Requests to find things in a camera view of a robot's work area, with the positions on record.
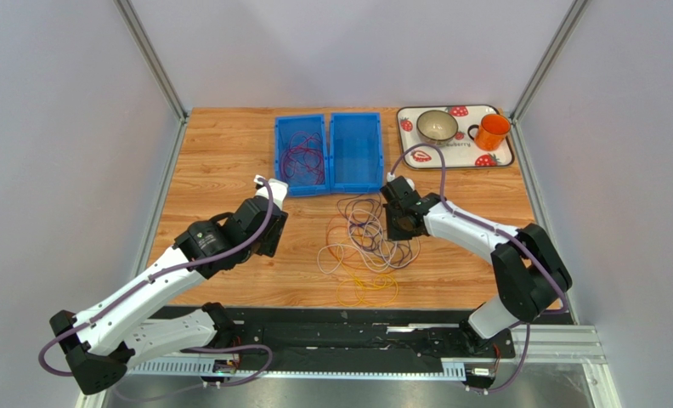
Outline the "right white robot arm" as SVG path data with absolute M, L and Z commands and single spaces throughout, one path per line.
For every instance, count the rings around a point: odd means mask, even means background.
M 573 284 L 551 238 L 537 224 L 504 225 L 467 212 L 441 195 L 420 195 L 410 179 L 389 174 L 381 188 L 387 237 L 408 241 L 439 238 L 491 265 L 497 293 L 461 324 L 466 338 L 486 341 L 518 323 L 531 323 Z

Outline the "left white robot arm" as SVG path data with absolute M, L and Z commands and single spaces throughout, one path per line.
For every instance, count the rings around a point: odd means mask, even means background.
M 272 258 L 288 218 L 285 195 L 262 188 L 235 212 L 192 223 L 144 272 L 94 306 L 50 318 L 54 333 L 39 352 L 52 375 L 73 377 L 97 394 L 140 364 L 179 351 L 239 355 L 235 324 L 220 303 L 149 324 L 170 300 L 254 255 Z

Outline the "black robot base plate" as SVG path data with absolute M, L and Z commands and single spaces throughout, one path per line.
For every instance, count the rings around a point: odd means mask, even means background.
M 460 333 L 460 323 L 468 316 L 461 309 L 228 307 L 225 314 L 235 323 L 233 343 L 265 345 L 273 351 L 272 361 L 284 354 L 332 355 L 343 350 L 366 354 L 405 350 L 428 358 L 476 358 L 488 363 L 517 355 L 509 331 L 479 351 L 470 351 Z

